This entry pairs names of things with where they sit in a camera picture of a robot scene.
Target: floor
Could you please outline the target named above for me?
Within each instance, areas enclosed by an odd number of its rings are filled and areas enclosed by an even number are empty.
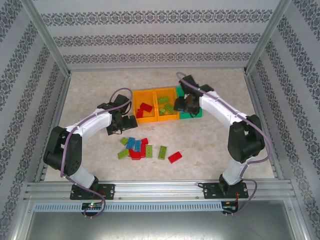
[[[121,88],[132,90],[174,87],[176,72],[193,75],[200,84],[208,84],[236,109],[254,114],[253,105],[241,69],[170,69],[75,72],[72,74],[60,126],[72,125],[91,114],[101,103],[109,102],[111,94]],[[120,92],[129,97],[129,93]],[[99,180],[203,180],[218,179],[231,159],[228,150],[229,130],[208,112],[202,118],[141,123],[122,135],[110,135],[102,129],[91,137],[82,151],[82,165]],[[119,160],[125,149],[122,137],[148,138],[153,158]],[[180,151],[182,159],[170,164],[158,159],[160,146],[167,146],[166,157]],[[257,159],[266,155],[262,151]],[[269,161],[251,165],[246,178],[274,178]],[[59,171],[49,167],[45,181],[63,181]]]

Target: blue lego brick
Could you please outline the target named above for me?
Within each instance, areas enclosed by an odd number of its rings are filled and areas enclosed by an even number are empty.
[[[135,140],[134,151],[135,152],[141,152],[141,141],[140,140]]]
[[[126,145],[127,149],[134,149],[136,139],[134,137],[129,137],[128,143]]]

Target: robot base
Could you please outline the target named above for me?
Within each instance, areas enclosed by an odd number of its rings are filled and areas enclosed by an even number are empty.
[[[219,182],[198,183],[198,186],[203,189],[204,199],[247,199],[249,197],[247,185],[242,181],[229,186],[226,194],[220,190]]]
[[[115,185],[114,184],[99,184],[98,179],[95,177],[91,190],[101,194],[105,200],[113,200],[115,195]],[[91,192],[85,191],[77,185],[72,185],[71,200],[101,200],[101,198]]]

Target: cable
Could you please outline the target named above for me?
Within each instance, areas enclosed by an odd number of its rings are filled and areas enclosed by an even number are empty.
[[[75,184],[76,186],[78,186],[79,188],[87,191],[87,192],[90,192],[90,193],[93,193],[97,196],[99,196],[103,202],[103,207],[101,209],[101,211],[99,211],[97,214],[95,214],[94,216],[90,216],[91,219],[95,218],[95,217],[98,217],[100,214],[103,213],[103,211],[106,209],[106,199],[104,198],[104,196],[102,196],[100,193],[96,192],[96,191],[93,191],[89,188],[86,188],[85,186],[82,186],[80,184],[78,184],[77,182],[75,182],[74,180],[72,180],[69,176],[65,175],[64,174],[64,169],[65,169],[65,164],[66,164],[66,155],[67,155],[67,149],[68,149],[68,144],[69,144],[69,140],[70,140],[70,137],[71,135],[79,128],[81,127],[81,125],[83,125],[84,123],[86,123],[88,120],[92,119],[92,118],[95,118],[96,116],[99,116],[101,114],[104,114],[104,113],[107,113],[109,111],[113,111],[113,110],[117,110],[117,109],[120,109],[126,105],[128,105],[129,103],[131,103],[132,101],[132,98],[133,98],[133,92],[130,88],[127,88],[127,87],[122,87],[122,88],[119,88],[117,89],[112,95],[111,95],[111,98],[119,91],[121,90],[128,90],[131,94],[129,100],[127,102],[125,102],[124,104],[120,105],[120,106],[116,106],[116,107],[113,107],[113,108],[110,108],[110,109],[107,109],[107,110],[103,110],[103,111],[100,111],[98,112],[97,114],[93,114],[93,115],[90,115],[88,116],[87,118],[85,118],[84,120],[82,120],[81,122],[79,122],[71,131],[70,133],[68,134],[66,140],[65,140],[65,144],[64,144],[64,149],[63,149],[63,154],[62,154],[62,163],[61,163],[61,169],[60,169],[60,177],[63,178],[65,177],[67,180],[69,180],[71,183]],[[89,217],[86,215],[86,211],[88,210],[88,208],[86,208],[83,212],[83,215],[85,218]]]
[[[265,135],[265,133],[259,128],[257,127],[255,124],[253,124],[252,122],[248,121],[246,118],[242,117],[241,115],[238,115],[238,112],[234,111],[231,107],[229,107],[227,104],[225,104],[223,101],[221,101],[218,97],[215,97],[215,96],[212,96],[211,94],[201,90],[201,89],[198,89],[197,87],[191,85],[190,83],[188,83],[187,81],[185,81],[183,78],[180,78],[179,75],[183,75],[183,77],[186,77],[187,75],[185,75],[183,72],[177,72],[175,74],[177,76],[177,78],[185,85],[187,85],[189,88],[192,88],[210,98],[212,98],[213,100],[215,101],[218,101],[219,103],[221,103],[226,109],[228,109],[231,113],[233,113],[236,117],[238,116],[241,120],[243,120],[245,123],[247,123],[248,125],[250,125],[251,127],[253,127],[255,130],[257,130],[262,136],[263,136],[263,139],[264,139],[264,142],[265,142],[265,145],[266,145],[266,151],[267,151],[267,156],[261,160],[255,160],[255,161],[250,161],[248,162],[242,169],[242,171],[240,172],[240,178],[242,178],[242,180],[244,181],[250,181],[250,182],[253,182],[255,187],[254,187],[254,190],[253,190],[253,193],[251,194],[251,196],[249,197],[249,199],[246,201],[246,203],[243,205],[243,207],[241,207],[236,213],[234,213],[233,215],[237,215],[238,213],[240,213],[245,207],[247,207],[247,205],[249,204],[249,202],[251,201],[251,199],[254,197],[256,191],[257,191],[257,188],[258,188],[258,183],[253,180],[253,179],[246,179],[246,178],[243,178],[243,175],[246,171],[246,169],[248,168],[248,166],[250,164],[258,164],[258,163],[263,163],[265,161],[267,161],[270,156],[271,156],[271,151],[270,151],[270,148],[271,148],[271,142],[270,140],[268,139],[268,137]],[[228,211],[228,210],[224,210],[225,212],[229,213],[229,214],[232,214],[232,212]]]

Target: red lego brick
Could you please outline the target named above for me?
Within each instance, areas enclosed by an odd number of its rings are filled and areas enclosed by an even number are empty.
[[[146,111],[146,112],[148,112],[148,113],[150,113],[151,112],[151,110],[152,110],[152,106],[150,106],[150,105],[148,105],[148,104],[146,104],[146,103],[141,103],[141,105],[140,105],[140,109],[142,109],[143,111]]]
[[[175,154],[173,154],[170,157],[168,157],[168,159],[169,159],[171,164],[173,164],[174,162],[176,162],[180,158],[182,158],[182,155],[181,155],[181,153],[179,151],[177,151]]]
[[[134,152],[132,155],[131,155],[131,159],[132,160],[140,160],[141,159],[141,154],[140,152]]]
[[[148,138],[144,138],[141,140],[141,144],[147,145],[149,143]]]
[[[138,109],[136,112],[136,118],[141,119],[143,117],[144,117],[144,111],[143,110],[141,111],[140,109]]]
[[[129,149],[129,155],[132,158],[132,160],[140,160],[141,159],[141,153],[138,151],[133,151],[132,149]]]
[[[145,144],[141,144],[141,158],[145,158],[146,157],[146,145]]]

